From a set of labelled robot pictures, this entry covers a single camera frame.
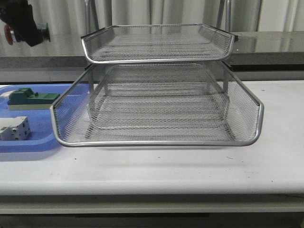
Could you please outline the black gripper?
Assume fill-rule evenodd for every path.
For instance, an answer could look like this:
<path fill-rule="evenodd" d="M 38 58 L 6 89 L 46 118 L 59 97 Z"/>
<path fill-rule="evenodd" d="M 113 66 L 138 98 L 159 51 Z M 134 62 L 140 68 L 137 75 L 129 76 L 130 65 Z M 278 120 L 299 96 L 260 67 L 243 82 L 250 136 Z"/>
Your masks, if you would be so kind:
<path fill-rule="evenodd" d="M 2 0 L 0 19 L 20 35 L 29 46 L 33 47 L 41 43 L 42 36 L 33 18 L 32 5 L 27 0 Z"/>

